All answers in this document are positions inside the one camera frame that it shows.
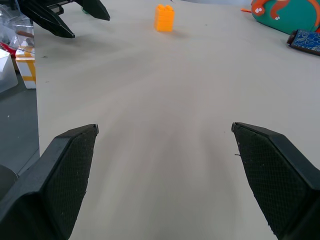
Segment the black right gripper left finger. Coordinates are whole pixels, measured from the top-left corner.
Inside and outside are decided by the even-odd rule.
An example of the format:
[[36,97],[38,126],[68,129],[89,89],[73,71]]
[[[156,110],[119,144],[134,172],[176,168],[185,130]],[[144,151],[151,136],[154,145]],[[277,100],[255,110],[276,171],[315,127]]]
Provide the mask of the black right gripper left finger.
[[0,238],[68,240],[87,192],[97,124],[56,136],[21,175],[0,167]]

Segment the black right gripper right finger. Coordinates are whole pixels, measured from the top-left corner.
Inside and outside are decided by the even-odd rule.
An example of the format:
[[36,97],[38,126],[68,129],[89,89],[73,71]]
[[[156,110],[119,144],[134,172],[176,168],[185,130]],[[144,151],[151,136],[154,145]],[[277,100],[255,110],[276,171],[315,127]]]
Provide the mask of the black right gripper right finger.
[[320,171],[283,134],[234,122],[248,184],[279,240],[320,238]]

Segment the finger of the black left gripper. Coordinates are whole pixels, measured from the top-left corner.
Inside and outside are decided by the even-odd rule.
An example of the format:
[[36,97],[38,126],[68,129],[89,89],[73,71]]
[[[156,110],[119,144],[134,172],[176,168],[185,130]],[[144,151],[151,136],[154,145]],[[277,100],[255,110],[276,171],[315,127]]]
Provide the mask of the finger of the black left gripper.
[[20,0],[19,10],[22,14],[53,35],[61,38],[75,38],[75,34],[64,21],[49,9],[42,0]]
[[82,9],[92,17],[110,21],[111,17],[100,0],[80,0]]

